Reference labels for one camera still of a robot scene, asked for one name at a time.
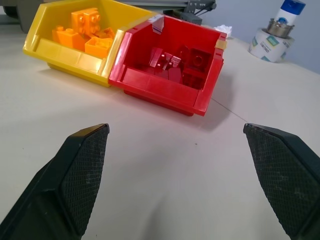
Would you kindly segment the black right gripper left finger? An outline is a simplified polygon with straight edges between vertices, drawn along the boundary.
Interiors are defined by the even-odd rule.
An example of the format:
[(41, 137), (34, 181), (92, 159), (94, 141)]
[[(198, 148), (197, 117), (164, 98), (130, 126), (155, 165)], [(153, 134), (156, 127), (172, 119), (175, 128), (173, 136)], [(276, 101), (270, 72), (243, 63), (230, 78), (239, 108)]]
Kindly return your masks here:
[(0, 224), (2, 240), (80, 240), (100, 189), (109, 125), (68, 136)]

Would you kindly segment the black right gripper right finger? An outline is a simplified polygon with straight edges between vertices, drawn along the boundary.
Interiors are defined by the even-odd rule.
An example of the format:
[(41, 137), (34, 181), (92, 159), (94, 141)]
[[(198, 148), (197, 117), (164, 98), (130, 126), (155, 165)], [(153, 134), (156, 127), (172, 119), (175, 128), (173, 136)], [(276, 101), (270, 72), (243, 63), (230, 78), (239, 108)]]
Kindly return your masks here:
[(260, 186), (292, 240), (320, 238), (320, 158), (297, 135), (246, 123), (243, 127)]

